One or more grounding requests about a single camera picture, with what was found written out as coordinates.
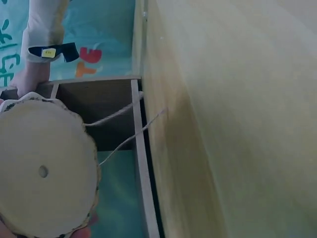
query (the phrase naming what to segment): fingers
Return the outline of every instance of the fingers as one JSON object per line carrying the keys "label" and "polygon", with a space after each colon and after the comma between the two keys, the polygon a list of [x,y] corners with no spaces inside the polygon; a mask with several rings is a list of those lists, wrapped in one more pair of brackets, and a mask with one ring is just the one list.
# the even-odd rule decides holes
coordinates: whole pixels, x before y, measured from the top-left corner
{"label": "fingers", "polygon": [[98,221],[98,216],[97,216],[96,213],[94,213],[94,214],[91,216],[90,220],[89,220],[88,226],[93,225],[93,224],[96,223],[97,221]]}
{"label": "fingers", "polygon": [[77,230],[71,236],[71,238],[89,238],[91,236],[91,231],[88,227]]}
{"label": "fingers", "polygon": [[11,231],[2,222],[0,222],[0,238],[16,238],[16,236],[12,234]]}

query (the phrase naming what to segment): sleeve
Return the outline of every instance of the sleeve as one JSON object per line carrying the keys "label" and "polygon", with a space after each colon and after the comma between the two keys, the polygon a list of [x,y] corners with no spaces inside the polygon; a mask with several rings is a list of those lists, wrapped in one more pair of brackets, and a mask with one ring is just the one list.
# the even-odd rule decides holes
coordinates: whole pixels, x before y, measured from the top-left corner
{"label": "sleeve", "polygon": [[62,21],[69,0],[30,0],[29,20],[23,31],[21,56],[29,62],[51,62],[29,53],[30,47],[61,45],[64,39]]}

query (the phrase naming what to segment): plywood panel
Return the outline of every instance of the plywood panel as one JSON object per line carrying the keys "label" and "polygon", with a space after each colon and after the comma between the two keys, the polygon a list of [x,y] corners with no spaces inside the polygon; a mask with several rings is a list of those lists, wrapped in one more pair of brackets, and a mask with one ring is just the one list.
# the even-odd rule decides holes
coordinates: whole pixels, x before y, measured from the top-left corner
{"label": "plywood panel", "polygon": [[[187,146],[185,135],[199,133],[181,110],[174,111],[173,128],[166,118],[152,129],[153,147],[161,139],[166,154],[155,153],[174,152],[162,162],[171,180],[180,172],[174,157],[180,143],[200,158],[192,169],[208,157],[229,237],[317,236],[316,10],[313,0],[150,0],[144,79],[153,93],[150,114],[163,105],[189,113],[192,104],[208,156]],[[156,174],[166,173],[156,167]],[[177,211],[195,204],[187,202]],[[191,229],[188,223],[184,231]]]}
{"label": "plywood panel", "polygon": [[149,1],[143,89],[167,238],[224,238],[223,218],[189,95],[155,0]]}
{"label": "plywood panel", "polygon": [[132,42],[132,72],[140,74],[141,54],[143,45],[143,11],[144,0],[135,1],[134,10],[134,27],[133,27],[133,42]]}

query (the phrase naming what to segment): yellow sticker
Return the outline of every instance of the yellow sticker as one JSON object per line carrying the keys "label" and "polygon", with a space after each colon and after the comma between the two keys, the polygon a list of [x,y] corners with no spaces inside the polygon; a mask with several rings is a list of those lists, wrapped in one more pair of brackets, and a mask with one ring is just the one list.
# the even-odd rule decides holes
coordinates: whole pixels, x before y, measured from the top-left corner
{"label": "yellow sticker", "polygon": [[42,50],[42,57],[54,58],[55,55],[56,55],[56,49],[54,48]]}

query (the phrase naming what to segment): wooden frame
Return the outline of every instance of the wooden frame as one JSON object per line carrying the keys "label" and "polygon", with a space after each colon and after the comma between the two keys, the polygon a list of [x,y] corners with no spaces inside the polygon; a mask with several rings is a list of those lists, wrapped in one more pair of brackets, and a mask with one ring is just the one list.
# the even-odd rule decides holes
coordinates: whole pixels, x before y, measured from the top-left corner
{"label": "wooden frame", "polygon": [[[71,111],[78,113],[85,123],[91,123],[139,100],[139,79],[126,76],[52,81],[39,85],[35,92],[46,98],[60,99]],[[0,98],[16,99],[16,89],[3,88]],[[99,151],[109,151],[141,129],[141,108],[140,103],[136,103],[116,119],[102,126],[89,127],[87,132],[95,140]],[[135,151],[136,180],[145,237],[159,238],[143,133],[121,149]]]}

